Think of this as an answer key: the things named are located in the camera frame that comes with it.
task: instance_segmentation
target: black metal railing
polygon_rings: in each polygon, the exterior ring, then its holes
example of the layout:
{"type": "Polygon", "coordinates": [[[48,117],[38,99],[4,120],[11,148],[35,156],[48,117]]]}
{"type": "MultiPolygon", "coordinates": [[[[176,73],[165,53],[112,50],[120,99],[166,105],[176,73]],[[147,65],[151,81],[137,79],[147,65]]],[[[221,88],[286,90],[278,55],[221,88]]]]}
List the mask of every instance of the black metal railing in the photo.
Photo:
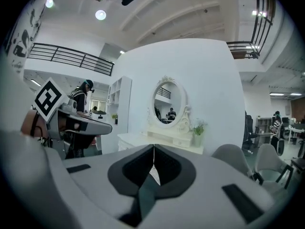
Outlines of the black metal railing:
{"type": "Polygon", "coordinates": [[[60,62],[111,76],[114,63],[91,54],[56,45],[34,43],[29,59],[60,62]]]}
{"type": "Polygon", "coordinates": [[[256,0],[255,9],[256,16],[251,40],[227,42],[235,59],[257,59],[273,25],[275,0],[256,0]]]}
{"type": "Polygon", "coordinates": [[[166,97],[166,98],[171,98],[171,92],[167,91],[166,89],[164,89],[163,87],[160,87],[159,90],[157,91],[157,94],[166,97]]]}

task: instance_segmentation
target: ceiling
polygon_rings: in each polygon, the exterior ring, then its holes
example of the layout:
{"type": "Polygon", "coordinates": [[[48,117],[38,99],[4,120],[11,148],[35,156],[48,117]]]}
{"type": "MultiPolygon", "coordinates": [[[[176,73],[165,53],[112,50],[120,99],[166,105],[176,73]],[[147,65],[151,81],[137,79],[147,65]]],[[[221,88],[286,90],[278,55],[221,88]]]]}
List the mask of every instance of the ceiling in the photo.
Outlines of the ceiling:
{"type": "MultiPolygon", "coordinates": [[[[240,26],[238,39],[248,40],[240,38],[241,31],[253,31],[254,17],[251,11],[256,6],[255,0],[235,3],[230,0],[135,0],[128,6],[122,6],[121,0],[54,0],[54,3],[52,9],[45,11],[43,23],[102,37],[107,43],[109,55],[112,54],[111,50],[113,54],[118,54],[117,48],[127,51],[178,38],[225,41],[233,24],[240,26]],[[96,11],[101,9],[107,13],[103,21],[95,18],[96,11]],[[230,21],[236,11],[239,11],[240,21],[230,21]]],[[[304,78],[300,74],[305,70],[303,41],[296,38],[289,43],[278,65],[265,73],[240,73],[242,81],[252,82],[261,75],[260,82],[269,84],[270,91],[305,93],[304,78]]]]}
{"type": "MultiPolygon", "coordinates": [[[[84,81],[84,79],[73,76],[32,70],[24,70],[23,79],[29,88],[35,92],[39,89],[39,86],[33,83],[31,80],[33,79],[40,85],[43,85],[50,77],[67,95],[69,95],[77,86],[80,86],[84,81]]],[[[109,85],[97,82],[93,82],[93,85],[95,91],[92,94],[92,98],[105,100],[107,98],[109,85]]]]}

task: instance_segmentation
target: mirror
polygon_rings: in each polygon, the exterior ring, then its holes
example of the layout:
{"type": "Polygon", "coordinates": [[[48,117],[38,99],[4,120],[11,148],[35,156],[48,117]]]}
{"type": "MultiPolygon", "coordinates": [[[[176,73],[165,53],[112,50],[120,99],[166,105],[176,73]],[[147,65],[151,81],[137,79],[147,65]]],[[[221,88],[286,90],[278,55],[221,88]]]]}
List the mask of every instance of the mirror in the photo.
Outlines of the mirror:
{"type": "Polygon", "coordinates": [[[154,114],[163,124],[173,122],[180,111],[181,93],[174,83],[162,85],[154,97],[154,114]]]}

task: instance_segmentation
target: black pants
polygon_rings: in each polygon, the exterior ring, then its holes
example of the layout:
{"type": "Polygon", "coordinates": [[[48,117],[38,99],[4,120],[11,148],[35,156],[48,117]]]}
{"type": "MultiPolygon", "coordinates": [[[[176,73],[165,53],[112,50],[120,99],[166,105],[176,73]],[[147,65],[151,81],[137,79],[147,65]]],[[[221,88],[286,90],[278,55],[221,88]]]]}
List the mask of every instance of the black pants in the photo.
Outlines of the black pants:
{"type": "Polygon", "coordinates": [[[277,152],[277,142],[278,142],[278,138],[276,136],[273,136],[271,139],[271,145],[275,148],[276,152],[277,152]]]}

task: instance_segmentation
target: woman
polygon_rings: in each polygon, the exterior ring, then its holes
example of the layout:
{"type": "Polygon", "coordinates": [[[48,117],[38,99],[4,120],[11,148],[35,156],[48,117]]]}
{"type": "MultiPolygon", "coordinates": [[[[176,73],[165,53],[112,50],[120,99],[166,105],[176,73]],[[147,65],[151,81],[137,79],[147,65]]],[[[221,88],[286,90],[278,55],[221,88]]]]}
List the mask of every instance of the woman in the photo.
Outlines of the woman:
{"type": "Polygon", "coordinates": [[[281,116],[279,114],[275,114],[275,122],[271,127],[271,132],[273,133],[271,139],[271,145],[275,148],[276,151],[277,151],[277,142],[279,140],[279,135],[280,135],[281,124],[282,124],[281,116]]]}
{"type": "Polygon", "coordinates": [[[70,98],[75,100],[77,103],[76,106],[76,113],[81,116],[88,117],[85,114],[85,105],[87,104],[87,92],[93,90],[93,82],[91,80],[85,80],[79,88],[76,88],[71,94],[70,98]]]}

